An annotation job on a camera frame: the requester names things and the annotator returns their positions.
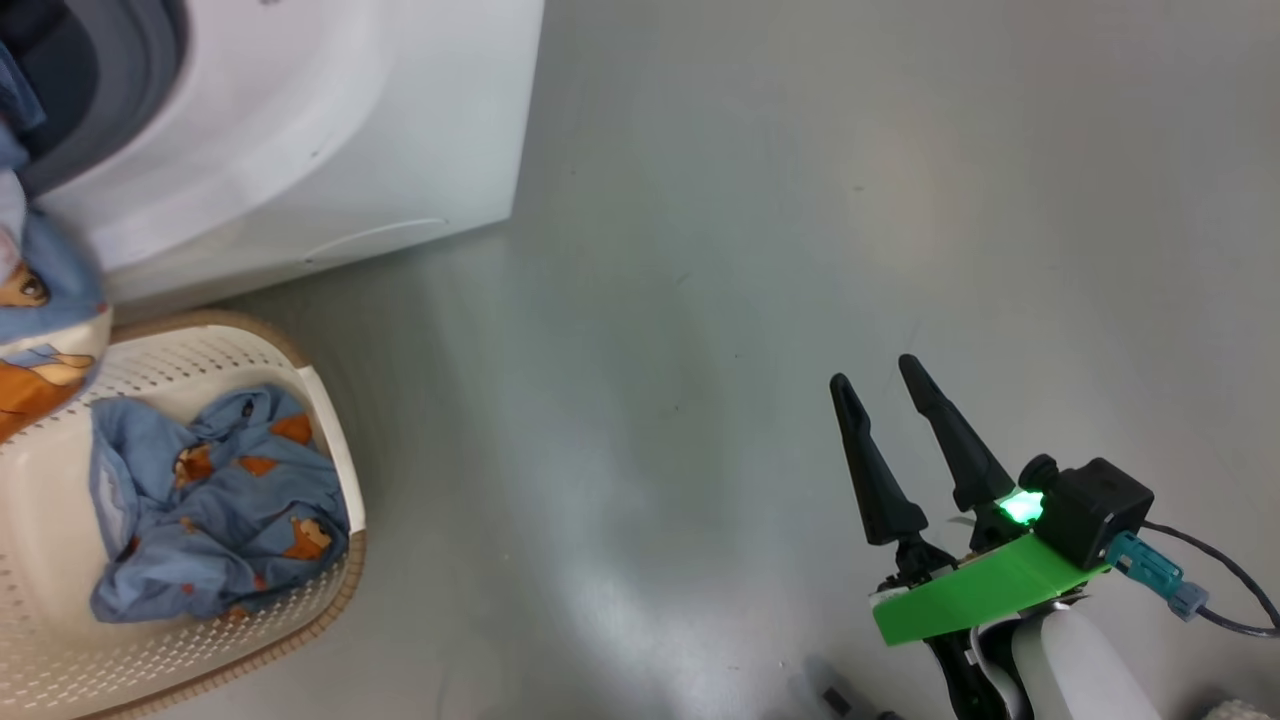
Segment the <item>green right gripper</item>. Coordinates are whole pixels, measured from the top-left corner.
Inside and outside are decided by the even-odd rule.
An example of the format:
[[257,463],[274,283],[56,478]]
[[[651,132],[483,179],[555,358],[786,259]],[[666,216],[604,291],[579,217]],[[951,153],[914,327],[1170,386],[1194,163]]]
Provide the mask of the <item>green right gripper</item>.
[[[828,388],[867,543],[895,547],[892,582],[927,582],[870,596],[872,616],[887,646],[966,632],[1012,616],[1105,571],[1103,565],[1076,568],[1038,536],[1018,538],[1018,523],[1000,506],[1015,491],[1010,474],[916,356],[901,355],[899,370],[915,410],[934,433],[954,479],[957,510],[973,514],[969,548],[989,552],[954,570],[957,560],[924,539],[929,525],[924,511],[906,497],[886,462],[851,382],[842,373],[833,374]],[[951,573],[933,579],[946,571]]]

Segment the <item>blue bear print garment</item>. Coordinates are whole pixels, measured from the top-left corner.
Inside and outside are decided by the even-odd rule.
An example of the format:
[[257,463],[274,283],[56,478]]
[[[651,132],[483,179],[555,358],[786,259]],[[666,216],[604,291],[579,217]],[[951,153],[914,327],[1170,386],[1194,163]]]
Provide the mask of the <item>blue bear print garment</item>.
[[91,407],[90,495],[108,561],[101,623],[246,615],[348,550],[335,464],[283,386],[233,389],[178,421],[132,397]]

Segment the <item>cream and blue bear garment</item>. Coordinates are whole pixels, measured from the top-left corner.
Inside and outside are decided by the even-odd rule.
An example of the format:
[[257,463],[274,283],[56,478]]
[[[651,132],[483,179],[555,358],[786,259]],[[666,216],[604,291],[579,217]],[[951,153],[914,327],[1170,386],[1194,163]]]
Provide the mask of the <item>cream and blue bear garment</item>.
[[0,41],[0,445],[60,411],[95,378],[113,309],[97,263],[32,206],[19,135],[45,113]]

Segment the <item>white washing machine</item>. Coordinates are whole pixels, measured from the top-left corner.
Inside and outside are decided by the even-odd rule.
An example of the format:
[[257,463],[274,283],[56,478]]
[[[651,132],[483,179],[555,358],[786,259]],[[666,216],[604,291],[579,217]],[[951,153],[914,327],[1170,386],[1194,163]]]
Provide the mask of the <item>white washing machine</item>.
[[509,217],[547,0],[186,0],[160,113],[28,199],[119,322]]

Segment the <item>cream perforated laundry basket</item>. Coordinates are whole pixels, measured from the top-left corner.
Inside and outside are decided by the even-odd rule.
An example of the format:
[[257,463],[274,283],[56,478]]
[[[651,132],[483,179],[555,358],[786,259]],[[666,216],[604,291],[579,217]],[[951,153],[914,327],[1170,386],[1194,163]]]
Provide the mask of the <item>cream perforated laundry basket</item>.
[[[106,561],[90,497],[90,405],[137,396],[187,421],[219,395],[270,382],[308,411],[335,464],[349,551],[243,619],[105,624],[90,593]],[[287,656],[355,597],[365,564],[362,489],[321,377],[268,323],[201,310],[116,328],[95,383],[0,445],[0,720],[138,720]]]

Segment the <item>grey rubber door gasket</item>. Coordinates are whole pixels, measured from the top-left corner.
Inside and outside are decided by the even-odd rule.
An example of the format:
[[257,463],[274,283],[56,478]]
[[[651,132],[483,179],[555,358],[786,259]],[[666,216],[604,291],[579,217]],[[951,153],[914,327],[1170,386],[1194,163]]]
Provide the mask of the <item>grey rubber door gasket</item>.
[[179,78],[189,26],[186,0],[0,0],[0,167],[28,199],[146,129]]

